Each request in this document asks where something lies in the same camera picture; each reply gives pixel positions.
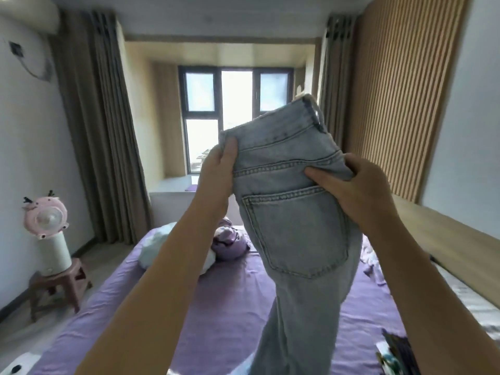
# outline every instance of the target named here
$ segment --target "hand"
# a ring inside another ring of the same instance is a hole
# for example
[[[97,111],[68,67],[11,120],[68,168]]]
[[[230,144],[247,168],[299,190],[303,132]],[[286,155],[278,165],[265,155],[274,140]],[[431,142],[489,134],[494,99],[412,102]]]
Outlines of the hand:
[[[386,226],[388,221],[399,220],[391,188],[382,169],[354,154],[346,154],[344,158],[354,172],[349,181],[313,167],[306,168],[305,174],[335,196],[344,212],[368,236]]]
[[[233,166],[238,154],[238,141],[229,137],[224,152],[219,145],[210,150],[205,158],[195,201],[217,219],[228,212],[228,199],[233,193]]]

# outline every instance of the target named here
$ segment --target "ceiling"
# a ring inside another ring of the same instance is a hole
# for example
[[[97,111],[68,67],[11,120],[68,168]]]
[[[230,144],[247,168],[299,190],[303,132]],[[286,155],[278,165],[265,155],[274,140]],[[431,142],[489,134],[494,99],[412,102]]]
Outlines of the ceiling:
[[[314,38],[331,12],[371,0],[53,0],[71,9],[113,9],[126,35]]]
[[[126,42],[128,52],[154,61],[220,67],[304,67],[312,44]]]

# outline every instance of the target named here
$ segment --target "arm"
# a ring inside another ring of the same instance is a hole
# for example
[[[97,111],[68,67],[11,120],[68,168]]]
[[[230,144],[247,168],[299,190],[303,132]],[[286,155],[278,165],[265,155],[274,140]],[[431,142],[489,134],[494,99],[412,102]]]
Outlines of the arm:
[[[235,139],[203,163],[197,193],[152,266],[78,366],[76,375],[165,375],[233,188]]]
[[[352,154],[346,163],[356,174],[349,182],[305,172],[370,239],[422,375],[500,373],[500,350],[403,225],[382,170]]]

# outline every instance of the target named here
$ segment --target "air conditioner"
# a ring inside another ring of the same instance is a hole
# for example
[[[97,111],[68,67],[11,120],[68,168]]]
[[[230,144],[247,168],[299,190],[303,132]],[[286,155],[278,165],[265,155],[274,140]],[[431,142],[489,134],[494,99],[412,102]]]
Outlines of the air conditioner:
[[[56,34],[59,29],[59,9],[50,0],[0,0],[0,14],[42,33]]]

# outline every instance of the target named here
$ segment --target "denim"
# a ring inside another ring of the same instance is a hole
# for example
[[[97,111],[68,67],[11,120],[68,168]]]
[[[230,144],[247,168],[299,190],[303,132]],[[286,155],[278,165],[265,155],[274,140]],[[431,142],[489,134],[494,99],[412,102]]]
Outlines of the denim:
[[[241,218],[276,284],[257,351],[232,375],[326,375],[362,234],[303,172],[313,166],[344,180],[353,173],[308,95],[222,132],[222,145],[229,136],[238,139]]]

